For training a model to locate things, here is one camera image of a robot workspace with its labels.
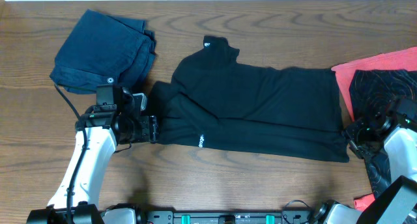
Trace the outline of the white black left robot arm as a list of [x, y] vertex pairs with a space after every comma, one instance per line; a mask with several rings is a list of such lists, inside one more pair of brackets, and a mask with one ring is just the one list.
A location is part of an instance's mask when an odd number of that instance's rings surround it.
[[154, 116], [138, 118], [114, 113], [84, 114], [76, 123], [76, 145], [65, 176], [44, 209], [32, 210], [28, 223], [146, 223], [134, 204], [98, 209], [99, 196], [111, 157], [118, 145], [155, 142]]

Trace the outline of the black t-shirt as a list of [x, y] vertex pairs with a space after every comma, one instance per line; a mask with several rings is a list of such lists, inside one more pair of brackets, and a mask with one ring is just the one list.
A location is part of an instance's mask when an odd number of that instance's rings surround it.
[[154, 84], [147, 111], [160, 144], [348, 162], [333, 71], [251, 66], [238, 54], [205, 36], [170, 82]]

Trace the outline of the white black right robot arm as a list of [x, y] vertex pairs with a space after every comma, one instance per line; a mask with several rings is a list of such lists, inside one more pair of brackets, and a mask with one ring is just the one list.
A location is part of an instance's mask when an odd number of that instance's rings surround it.
[[385, 154], [391, 184], [363, 211], [358, 223], [403, 223], [416, 206], [416, 121], [405, 115], [384, 123], [357, 120], [343, 136], [363, 160]]

